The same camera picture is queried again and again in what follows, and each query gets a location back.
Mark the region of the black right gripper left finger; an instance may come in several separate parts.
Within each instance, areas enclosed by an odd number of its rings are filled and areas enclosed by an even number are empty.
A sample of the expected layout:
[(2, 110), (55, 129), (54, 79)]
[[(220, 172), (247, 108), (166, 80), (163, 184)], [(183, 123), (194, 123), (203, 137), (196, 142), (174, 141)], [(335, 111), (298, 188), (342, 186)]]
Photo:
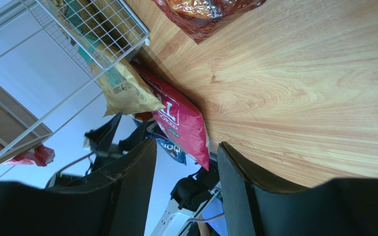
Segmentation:
[(142, 236), (156, 158), (149, 138), (66, 186), (0, 182), (0, 236)]

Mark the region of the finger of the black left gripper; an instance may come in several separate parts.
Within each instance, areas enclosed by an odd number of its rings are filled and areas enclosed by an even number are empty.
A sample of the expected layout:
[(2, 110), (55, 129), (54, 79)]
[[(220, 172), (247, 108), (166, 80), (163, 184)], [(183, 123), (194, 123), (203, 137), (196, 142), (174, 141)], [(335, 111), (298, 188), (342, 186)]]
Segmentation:
[(149, 122), (143, 121), (125, 140), (120, 140), (118, 143), (118, 150), (120, 152), (129, 152), (138, 146), (147, 137), (147, 127)]
[(89, 141), (90, 150), (95, 154), (95, 164), (107, 164), (123, 156), (123, 152), (119, 150), (119, 144), (113, 143), (122, 115), (118, 113), (100, 128), (92, 129), (84, 134)]

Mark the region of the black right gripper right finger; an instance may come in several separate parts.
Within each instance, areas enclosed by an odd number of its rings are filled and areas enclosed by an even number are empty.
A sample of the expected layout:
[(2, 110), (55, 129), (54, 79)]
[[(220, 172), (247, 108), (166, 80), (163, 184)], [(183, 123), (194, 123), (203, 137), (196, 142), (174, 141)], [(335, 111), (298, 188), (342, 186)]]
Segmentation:
[(231, 236), (378, 236), (378, 178), (334, 178), (308, 188), (227, 142), (217, 157)]

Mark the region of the tan kettle chips bag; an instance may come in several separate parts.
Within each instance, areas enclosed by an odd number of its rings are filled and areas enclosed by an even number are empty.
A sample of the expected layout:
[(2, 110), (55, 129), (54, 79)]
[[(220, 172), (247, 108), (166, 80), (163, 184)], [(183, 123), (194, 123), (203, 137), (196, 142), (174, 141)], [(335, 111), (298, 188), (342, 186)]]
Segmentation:
[(105, 115), (153, 112), (164, 105), (126, 59), (145, 32), (117, 0), (49, 0), (60, 30), (84, 59), (106, 99)]

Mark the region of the red Doritos bag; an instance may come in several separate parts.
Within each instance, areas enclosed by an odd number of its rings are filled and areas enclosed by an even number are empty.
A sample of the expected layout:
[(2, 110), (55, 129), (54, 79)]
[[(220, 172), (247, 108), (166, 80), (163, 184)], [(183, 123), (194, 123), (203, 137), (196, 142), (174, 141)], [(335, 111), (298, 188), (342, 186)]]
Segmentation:
[(264, 0), (155, 0), (157, 7), (196, 44), (219, 32)]

